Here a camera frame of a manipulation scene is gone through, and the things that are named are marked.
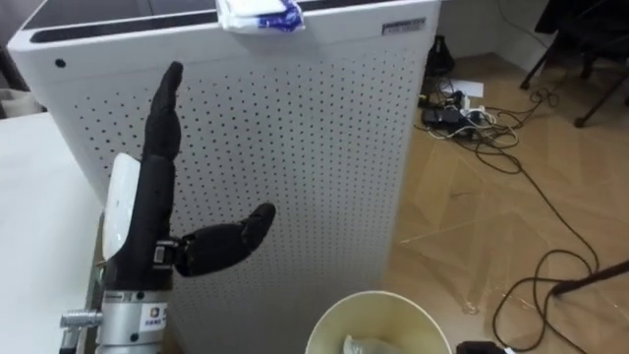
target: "black robotic finger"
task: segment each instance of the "black robotic finger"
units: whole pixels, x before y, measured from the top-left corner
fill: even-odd
[[[143,159],[158,155],[172,161],[179,153],[181,127],[175,107],[183,71],[181,63],[172,62],[155,92],[144,127]]]

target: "tripod leg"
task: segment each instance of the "tripod leg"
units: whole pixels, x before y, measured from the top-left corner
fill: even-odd
[[[550,292],[554,296],[559,296],[561,294],[580,289],[584,286],[613,278],[614,276],[621,275],[625,272],[629,272],[629,261],[623,262],[619,265],[610,266],[609,268],[605,268],[580,280],[562,281],[552,287],[552,290],[550,290]]]

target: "black cable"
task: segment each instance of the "black cable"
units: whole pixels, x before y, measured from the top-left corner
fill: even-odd
[[[536,189],[536,191],[540,194],[540,196],[542,197],[544,202],[548,205],[548,207],[550,207],[550,209],[555,214],[555,216],[559,219],[559,221],[561,221],[561,223],[581,243],[583,243],[586,246],[586,248],[588,248],[588,250],[590,251],[590,253],[594,257],[594,267],[592,267],[585,260],[585,258],[583,258],[582,256],[580,256],[580,255],[578,255],[578,254],[576,254],[576,253],[574,253],[572,251],[563,250],[563,249],[554,249],[554,250],[550,250],[550,251],[546,252],[542,256],[540,262],[538,263],[534,275],[518,280],[504,294],[504,297],[502,298],[502,300],[500,301],[500,303],[496,307],[496,310],[495,310],[495,312],[493,314],[493,317],[492,317],[492,320],[491,320],[491,328],[493,330],[493,335],[495,336],[497,341],[501,345],[503,345],[505,347],[511,347],[511,349],[513,349],[516,352],[528,352],[528,351],[531,351],[531,350],[534,350],[534,349],[538,348],[541,345],[543,339],[545,338],[546,330],[549,329],[555,335],[557,335],[559,338],[561,338],[563,341],[565,341],[568,345],[570,345],[572,348],[577,350],[579,353],[587,354],[587,352],[583,348],[581,348],[579,345],[577,345],[572,340],[570,340],[566,335],[561,333],[553,324],[550,323],[550,321],[548,320],[548,304],[549,304],[550,297],[552,295],[551,295],[550,291],[548,291],[546,293],[546,295],[544,296],[544,298],[543,298],[543,304],[541,304],[540,303],[540,299],[538,298],[538,285],[539,285],[540,282],[558,283],[558,282],[565,281],[565,280],[572,280],[572,279],[559,279],[559,278],[549,278],[549,277],[541,277],[540,276],[540,271],[542,269],[543,264],[552,255],[557,255],[557,254],[567,255],[567,256],[570,256],[570,257],[578,260],[581,264],[583,264],[585,266],[588,275],[590,275],[593,272],[596,272],[596,271],[599,270],[599,268],[600,268],[599,255],[594,250],[592,245],[590,245],[590,243],[565,220],[563,215],[561,215],[561,213],[557,210],[557,208],[554,206],[554,204],[548,199],[546,194],[542,191],[542,189],[537,184],[537,182],[533,179],[533,177],[531,177],[531,175],[524,169],[524,167],[522,166],[522,163],[520,162],[520,160],[517,157],[515,157],[514,155],[505,152],[504,151],[504,147],[498,147],[494,143],[495,139],[497,139],[499,137],[502,137],[502,136],[505,136],[505,135],[507,135],[507,133],[498,131],[495,134],[489,135],[489,136],[485,135],[485,130],[484,130],[483,134],[480,134],[478,132],[475,132],[475,133],[476,133],[476,136],[472,140],[452,139],[452,141],[455,142],[457,145],[459,145],[461,148],[464,148],[464,149],[466,149],[468,151],[472,151],[476,155],[476,157],[479,159],[480,162],[482,162],[483,164],[489,166],[490,168],[492,168],[492,169],[494,169],[496,171],[499,171],[499,172],[502,172],[502,173],[506,173],[506,174],[511,174],[511,175],[516,175],[516,174],[522,173],[526,177],[526,179],[531,183],[531,185],[533,185],[533,187]],[[495,164],[492,164],[491,162],[487,161],[484,158],[484,156],[501,156],[503,158],[506,158],[508,161],[510,161],[515,166],[515,169],[507,170],[507,169],[498,167]],[[540,319],[542,320],[543,327],[542,327],[542,330],[540,331],[540,335],[538,336],[538,338],[535,340],[534,343],[532,343],[532,344],[530,344],[530,345],[528,345],[526,347],[513,347],[513,346],[510,346],[502,337],[500,337],[500,334],[498,333],[498,329],[497,329],[498,317],[499,317],[500,311],[502,310],[502,308],[503,308],[504,304],[506,303],[506,301],[510,298],[511,294],[518,287],[520,287],[521,285],[526,284],[526,283],[532,283],[532,285],[533,285],[534,304],[535,304],[536,311],[537,311],[538,315],[540,316]]]

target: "prosthetic hand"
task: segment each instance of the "prosthetic hand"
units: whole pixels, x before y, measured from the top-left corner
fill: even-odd
[[[182,73],[183,66],[173,62],[155,93],[142,160],[124,153],[114,160],[103,224],[102,305],[62,317],[60,352],[76,352],[80,329],[98,326],[96,353],[159,353],[173,267],[183,276],[197,276],[234,266],[257,249],[271,226],[275,207],[262,204],[242,221],[171,237]]]

